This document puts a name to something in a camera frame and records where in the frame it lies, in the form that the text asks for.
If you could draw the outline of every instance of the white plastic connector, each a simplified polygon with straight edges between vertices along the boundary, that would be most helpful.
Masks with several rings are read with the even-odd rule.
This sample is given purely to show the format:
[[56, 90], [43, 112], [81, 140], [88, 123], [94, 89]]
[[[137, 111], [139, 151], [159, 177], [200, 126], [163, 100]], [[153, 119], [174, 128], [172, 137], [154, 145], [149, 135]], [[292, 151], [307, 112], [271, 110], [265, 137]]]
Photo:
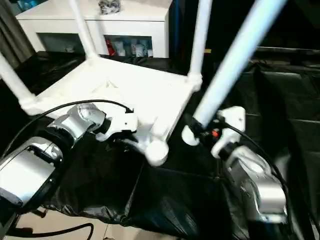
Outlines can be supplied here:
[[[246, 111], [241, 106], [233, 106], [226, 109], [223, 109], [218, 112], [218, 115], [224, 117], [224, 120], [227, 124], [239, 129], [241, 132], [246, 130]], [[222, 135], [218, 142], [215, 143], [211, 150], [212, 156], [216, 159], [219, 159], [219, 152], [224, 148], [228, 143], [237, 143], [240, 141], [240, 134], [229, 129], [224, 128], [222, 130]]]

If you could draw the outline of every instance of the black cable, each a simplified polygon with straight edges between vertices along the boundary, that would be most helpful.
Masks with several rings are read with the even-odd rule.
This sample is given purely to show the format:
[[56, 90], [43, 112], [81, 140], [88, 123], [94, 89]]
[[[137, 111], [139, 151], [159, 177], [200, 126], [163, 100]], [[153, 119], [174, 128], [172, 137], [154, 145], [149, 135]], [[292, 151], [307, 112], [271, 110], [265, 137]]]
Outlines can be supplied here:
[[92, 234], [94, 233], [94, 225], [92, 223], [85, 223], [79, 226], [71, 227], [68, 229], [60, 230], [60, 231], [43, 232], [43, 233], [15, 232], [17, 230], [20, 230], [19, 228], [16, 228], [16, 229], [13, 229], [12, 232], [8, 232], [7, 235], [12, 237], [17, 237], [17, 238], [47, 238], [47, 237], [53, 237], [57, 235], [71, 233], [73, 231], [83, 229], [86, 227], [90, 227], [90, 233], [86, 239], [86, 240], [90, 240], [92, 237]]
[[87, 103], [108, 103], [108, 104], [114, 104], [114, 105], [118, 105], [120, 107], [123, 107], [125, 108], [125, 112], [126, 113], [133, 113], [133, 111], [128, 108], [127, 106], [121, 104], [121, 103], [118, 103], [116, 101], [110, 101], [110, 100], [104, 100], [104, 99], [92, 99], [92, 100], [81, 100], [81, 101], [73, 101], [73, 102], [69, 102], [69, 103], [66, 103], [66, 104], [62, 104], [60, 106], [56, 106], [48, 111], [45, 111], [44, 113], [41, 113], [39, 114], [38, 116], [36, 116], [34, 119], [32, 119], [30, 122], [28, 122], [26, 125], [24, 125], [19, 131], [18, 133], [13, 137], [13, 139], [11, 140], [11, 142], [6, 146], [2, 156], [1, 156], [1, 159], [0, 161], [7, 155], [8, 151], [10, 150], [10, 148], [12, 147], [13, 143], [16, 141], [16, 139], [19, 137], [19, 135], [27, 128], [29, 127], [31, 124], [33, 124], [34, 122], [38, 121], [39, 119], [45, 117], [46, 115], [56, 111], [56, 110], [59, 110], [59, 109], [62, 109], [62, 108], [65, 108], [65, 107], [68, 107], [68, 106], [72, 106], [72, 105], [76, 105], [76, 104], [87, 104]]
[[273, 168], [273, 170], [275, 171], [275, 176], [279, 179], [281, 186], [283, 188], [283, 192], [286, 198], [286, 211], [287, 211], [287, 218], [288, 218], [288, 224], [289, 224], [289, 228], [290, 230], [293, 232], [293, 227], [292, 227], [292, 222], [291, 222], [291, 212], [290, 212], [290, 208], [289, 208], [289, 195], [288, 195], [288, 190], [292, 191], [295, 195], [297, 195], [301, 201], [303, 202], [303, 204], [305, 205], [307, 212], [309, 214], [309, 217], [311, 218], [311, 220], [313, 221], [315, 228], [317, 230], [317, 232], [320, 234], [320, 225], [317, 221], [316, 216], [313, 214], [313, 212], [311, 211], [311, 209], [309, 208], [307, 202], [305, 201], [305, 199], [295, 190], [293, 190], [292, 187], [289, 187], [288, 183], [286, 182], [286, 180], [282, 177], [281, 172], [279, 170], [279, 168], [272, 162], [272, 158], [266, 153], [266, 151], [258, 144], [256, 143], [251, 137], [249, 137], [247, 134], [245, 134], [244, 132], [240, 131], [239, 129], [231, 126], [230, 124], [224, 122], [223, 125], [226, 128], [229, 128], [233, 131], [235, 131], [236, 133], [240, 134], [242, 137], [246, 138], [247, 140], [249, 140], [257, 149], [259, 149], [259, 151], [264, 155], [264, 159], [265, 161]]

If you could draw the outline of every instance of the white table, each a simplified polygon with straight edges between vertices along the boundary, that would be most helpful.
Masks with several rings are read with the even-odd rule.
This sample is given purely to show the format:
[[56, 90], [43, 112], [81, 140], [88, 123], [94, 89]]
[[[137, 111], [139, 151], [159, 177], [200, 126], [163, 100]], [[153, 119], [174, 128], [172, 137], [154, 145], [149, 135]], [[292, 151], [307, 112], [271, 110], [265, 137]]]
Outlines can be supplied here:
[[[121, 11], [100, 15], [97, 0], [78, 0], [98, 54], [108, 55], [104, 35], [151, 37], [153, 56], [169, 57], [168, 16], [172, 0], [121, 0]], [[45, 51], [37, 33], [77, 34], [66, 0], [48, 0], [16, 16], [35, 51]]]

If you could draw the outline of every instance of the black plastic sheet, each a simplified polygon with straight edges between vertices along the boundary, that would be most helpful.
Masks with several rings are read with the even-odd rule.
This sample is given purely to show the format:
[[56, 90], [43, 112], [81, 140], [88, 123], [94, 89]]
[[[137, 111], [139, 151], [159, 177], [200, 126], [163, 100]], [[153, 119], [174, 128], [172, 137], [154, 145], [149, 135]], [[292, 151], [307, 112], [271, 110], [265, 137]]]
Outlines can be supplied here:
[[[114, 59], [179, 74], [188, 71], [168, 59]], [[17, 72], [38, 94], [83, 60], [83, 56], [70, 53], [38, 52]], [[203, 89], [192, 96], [185, 113], [195, 110], [212, 75], [213, 72], [205, 72]], [[246, 133], [275, 158], [289, 184], [311, 202], [315, 213], [320, 180], [319, 78], [320, 72], [313, 69], [250, 64], [221, 106], [246, 109]], [[4, 149], [30, 117], [3, 82], [0, 98], [4, 116], [0, 123], [10, 126], [1, 130], [0, 147]], [[49, 122], [48, 118], [40, 121], [18, 142]], [[158, 168], [149, 166], [142, 155], [123, 146], [97, 142], [91, 135], [84, 137], [67, 156], [71, 167], [44, 206], [70, 216], [96, 218], [186, 239], [230, 239], [233, 232], [245, 239], [241, 206], [229, 195], [223, 180], [217, 178], [217, 162], [210, 152], [182, 141], [184, 124], [182, 119], [178, 122], [168, 142], [168, 159]], [[302, 234], [305, 239], [313, 239], [306, 210], [295, 195], [290, 196]]]

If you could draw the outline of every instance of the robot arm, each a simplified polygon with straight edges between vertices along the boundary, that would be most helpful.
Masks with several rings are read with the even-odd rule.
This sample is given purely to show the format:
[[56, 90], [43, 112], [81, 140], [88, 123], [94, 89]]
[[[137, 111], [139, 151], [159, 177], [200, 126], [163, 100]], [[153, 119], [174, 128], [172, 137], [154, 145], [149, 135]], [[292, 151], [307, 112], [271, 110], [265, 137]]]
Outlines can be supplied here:
[[105, 141], [115, 133], [133, 133], [138, 119], [134, 113], [107, 116], [93, 103], [72, 107], [45, 129], [7, 155], [0, 163], [0, 239], [17, 213], [36, 209], [54, 192], [66, 170], [64, 156], [86, 132]]
[[286, 221], [286, 196], [280, 181], [272, 175], [272, 169], [261, 156], [245, 145], [240, 145], [240, 135], [223, 123], [245, 130], [245, 110], [234, 106], [218, 112], [217, 118], [204, 130], [192, 117], [187, 125], [216, 159], [224, 164], [231, 189], [242, 201], [249, 221], [280, 224]]

